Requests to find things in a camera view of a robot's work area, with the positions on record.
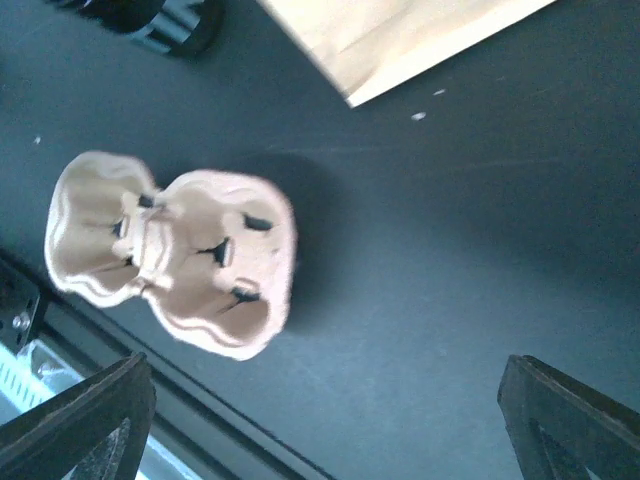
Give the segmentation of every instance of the screw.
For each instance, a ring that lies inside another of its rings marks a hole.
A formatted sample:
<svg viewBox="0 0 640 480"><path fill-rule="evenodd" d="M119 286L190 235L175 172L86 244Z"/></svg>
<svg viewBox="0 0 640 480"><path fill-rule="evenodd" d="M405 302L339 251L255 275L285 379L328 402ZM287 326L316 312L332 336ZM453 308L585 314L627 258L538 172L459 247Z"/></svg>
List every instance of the screw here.
<svg viewBox="0 0 640 480"><path fill-rule="evenodd" d="M31 317L27 312L22 312L20 315L13 317L13 328L20 331L26 331L31 325Z"/></svg>

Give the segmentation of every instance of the black table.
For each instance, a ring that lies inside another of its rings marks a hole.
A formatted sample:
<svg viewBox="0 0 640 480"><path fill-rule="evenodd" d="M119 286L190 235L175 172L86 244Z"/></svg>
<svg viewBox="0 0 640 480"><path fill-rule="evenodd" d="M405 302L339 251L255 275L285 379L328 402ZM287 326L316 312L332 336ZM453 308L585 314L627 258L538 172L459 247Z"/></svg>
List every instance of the black table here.
<svg viewBox="0 0 640 480"><path fill-rule="evenodd" d="M510 353L640 409L637 2L558 2L356 110L229 4L211 55L179 61L3 2L0 247L45 273L54 184L85 150L161 185L274 180L301 267L257 358L177 343L142 301L106 313L339 479L518 478L495 401Z"/></svg>

